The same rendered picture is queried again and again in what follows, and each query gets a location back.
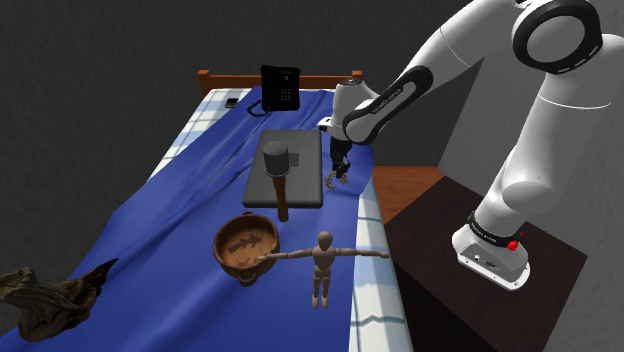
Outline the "dark grey flat tray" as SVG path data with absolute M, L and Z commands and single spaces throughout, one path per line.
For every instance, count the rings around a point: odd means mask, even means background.
M 278 205 L 272 177 L 266 162 L 264 148 L 267 143 L 280 142 L 287 147 L 289 170 L 285 177 L 285 199 L 289 208 L 321 208 L 322 140 L 319 130 L 264 130 L 254 155 L 248 182 L 242 197 L 247 208 L 276 208 Z

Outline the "black desk telephone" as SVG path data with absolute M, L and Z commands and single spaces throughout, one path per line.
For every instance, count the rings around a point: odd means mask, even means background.
M 247 108 L 256 118 L 275 111 L 297 111 L 300 108 L 300 69 L 296 67 L 261 66 L 262 97 Z

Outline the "wooden artist mannequin figure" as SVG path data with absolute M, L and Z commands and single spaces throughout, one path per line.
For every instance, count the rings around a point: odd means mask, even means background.
M 328 231 L 322 231 L 317 236 L 318 244 L 313 248 L 297 250 L 288 253 L 273 253 L 257 256 L 258 262 L 268 260 L 285 260 L 312 257 L 315 267 L 313 271 L 313 295 L 312 307 L 317 309 L 322 304 L 328 308 L 328 292 L 331 282 L 331 266 L 337 257 L 372 256 L 388 259 L 390 254 L 377 250 L 358 250 L 355 248 L 335 248 L 333 235 Z

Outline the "dark robot stand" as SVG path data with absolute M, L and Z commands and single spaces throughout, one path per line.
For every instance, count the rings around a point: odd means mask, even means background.
M 444 177 L 385 226 L 414 352 L 543 352 L 587 260 L 526 223 L 531 273 L 522 288 L 472 272 L 451 236 L 480 200 Z

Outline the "bed with blue blanket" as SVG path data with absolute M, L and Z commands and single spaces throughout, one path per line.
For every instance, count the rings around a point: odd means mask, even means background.
M 212 253 L 219 228 L 243 213 L 260 134 L 313 131 L 330 114 L 333 85 L 307 88 L 299 112 L 257 116 L 257 84 L 225 109 L 225 90 L 198 106 L 155 175 L 111 216 L 79 273 L 112 262 L 88 320 L 42 342 L 17 331 L 0 352 L 413 352 L 372 181 L 372 152 L 355 147 L 345 185 L 319 209 L 294 209 L 278 227 L 285 251 L 320 231 L 360 250 L 333 266 L 327 308 L 313 308 L 312 260 L 277 262 L 248 287 Z

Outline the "brown driftwood piece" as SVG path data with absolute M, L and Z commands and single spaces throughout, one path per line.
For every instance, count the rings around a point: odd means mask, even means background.
M 17 327 L 23 340 L 53 338 L 90 317 L 107 274 L 117 261 L 111 259 L 80 277 L 52 284 L 39 281 L 29 267 L 0 275 L 0 303 L 21 310 Z

